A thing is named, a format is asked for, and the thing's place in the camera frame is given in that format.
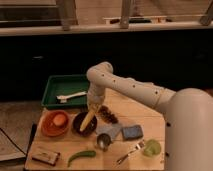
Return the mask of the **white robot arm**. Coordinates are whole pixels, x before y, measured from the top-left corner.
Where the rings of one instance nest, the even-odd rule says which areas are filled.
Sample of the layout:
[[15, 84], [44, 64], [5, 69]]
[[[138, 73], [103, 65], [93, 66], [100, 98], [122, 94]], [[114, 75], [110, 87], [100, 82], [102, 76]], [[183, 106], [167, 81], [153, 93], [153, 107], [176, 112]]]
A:
[[175, 94], [173, 90], [152, 83], [116, 76], [109, 62], [101, 62], [90, 67], [86, 76], [90, 82], [87, 92], [88, 105], [102, 105], [105, 99], [105, 89], [109, 88], [164, 114], [169, 100]]

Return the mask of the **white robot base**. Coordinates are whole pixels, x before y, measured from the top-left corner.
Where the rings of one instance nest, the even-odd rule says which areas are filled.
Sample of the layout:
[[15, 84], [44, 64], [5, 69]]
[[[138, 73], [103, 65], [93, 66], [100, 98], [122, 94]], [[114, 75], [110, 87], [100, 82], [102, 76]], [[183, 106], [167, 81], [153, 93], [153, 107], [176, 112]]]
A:
[[165, 121], [165, 171], [213, 171], [213, 97], [180, 90], [169, 101]]

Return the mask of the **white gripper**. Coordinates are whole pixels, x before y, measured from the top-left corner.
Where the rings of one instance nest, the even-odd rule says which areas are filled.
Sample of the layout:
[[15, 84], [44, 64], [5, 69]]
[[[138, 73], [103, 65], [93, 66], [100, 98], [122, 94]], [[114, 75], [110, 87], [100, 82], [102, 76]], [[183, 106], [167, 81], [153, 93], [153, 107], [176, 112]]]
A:
[[91, 105], [102, 105], [105, 99], [105, 89], [104, 88], [89, 88], [87, 92], [87, 104]]

